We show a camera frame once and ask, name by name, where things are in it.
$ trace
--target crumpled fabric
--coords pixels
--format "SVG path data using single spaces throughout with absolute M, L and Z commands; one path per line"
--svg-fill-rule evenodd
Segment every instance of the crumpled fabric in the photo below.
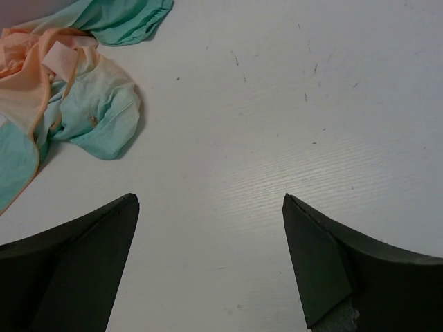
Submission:
M 122 46 L 148 38 L 171 11 L 173 0 L 78 0 L 53 15 L 15 28 L 41 35 L 49 28 L 88 31 L 101 44 Z
M 140 106 L 134 83 L 87 36 L 73 28 L 42 35 L 3 30 L 0 214 L 32 181 L 50 140 L 109 160 L 134 135 Z

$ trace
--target pastel garment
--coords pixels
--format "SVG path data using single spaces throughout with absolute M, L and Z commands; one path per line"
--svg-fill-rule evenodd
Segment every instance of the pastel garment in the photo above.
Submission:
M 0 39 L 0 214 L 32 181 L 49 140 L 114 159 L 134 135 L 134 83 L 73 28 Z
M 49 28 L 72 27 L 90 32 L 104 45 L 131 45 L 148 38 L 173 3 L 173 0 L 78 0 L 53 15 L 15 28 L 41 35 Z

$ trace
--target dirt speck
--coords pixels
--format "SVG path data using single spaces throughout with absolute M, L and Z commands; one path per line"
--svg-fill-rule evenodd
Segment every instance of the dirt speck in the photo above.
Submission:
M 92 127 L 93 127 L 93 128 L 97 127 L 97 125 L 98 125 L 98 120 L 97 120 L 97 118 L 96 118 L 95 116 L 90 116 L 89 119 L 90 119 L 90 121 L 91 121 L 91 125 L 92 125 Z
M 230 53 L 233 55 L 233 57 L 234 57 L 234 59 L 235 59 L 235 64 L 236 64 L 237 67 L 238 67 L 239 63 L 238 63 L 238 58 L 237 58 L 237 56 L 235 55 L 234 51 L 231 51 Z

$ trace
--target black foam piece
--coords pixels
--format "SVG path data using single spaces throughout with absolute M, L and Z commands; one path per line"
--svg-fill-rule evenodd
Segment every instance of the black foam piece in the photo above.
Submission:
M 0 246 L 0 331 L 105 331 L 138 210 L 136 195 L 127 194 Z
M 349 331 L 443 331 L 443 259 L 377 241 L 288 194 L 283 217 L 309 329 L 344 331 L 330 323 L 340 310 Z

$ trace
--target peach fabric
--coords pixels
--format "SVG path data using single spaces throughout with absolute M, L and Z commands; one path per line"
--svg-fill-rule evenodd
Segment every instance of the peach fabric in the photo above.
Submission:
M 74 28 L 52 28 L 43 35 L 3 29 L 0 38 L 0 112 L 31 140 L 48 105 L 51 72 L 42 60 L 57 41 L 76 47 L 76 36 L 88 36 Z

